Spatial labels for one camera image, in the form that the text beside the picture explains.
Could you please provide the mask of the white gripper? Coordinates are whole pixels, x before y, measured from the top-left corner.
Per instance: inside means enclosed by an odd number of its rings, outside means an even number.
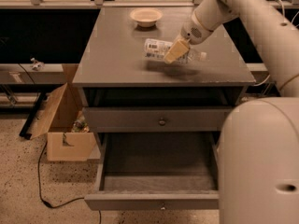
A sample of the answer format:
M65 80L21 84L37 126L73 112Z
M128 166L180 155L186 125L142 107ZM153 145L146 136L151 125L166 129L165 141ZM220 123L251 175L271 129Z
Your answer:
M191 15L184 23L180 30L181 39L177 39L167 53L164 55L166 63L173 63L178 58L189 52L191 45L203 43L213 30L204 25L195 15Z

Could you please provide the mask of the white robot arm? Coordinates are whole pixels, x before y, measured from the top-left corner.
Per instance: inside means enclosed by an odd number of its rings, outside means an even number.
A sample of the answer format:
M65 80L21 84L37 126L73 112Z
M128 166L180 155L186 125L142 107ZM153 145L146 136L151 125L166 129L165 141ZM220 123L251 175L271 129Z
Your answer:
M218 144L220 224L299 224L299 29L266 0L204 0L164 60L172 63L238 17L277 97L256 99L226 118Z

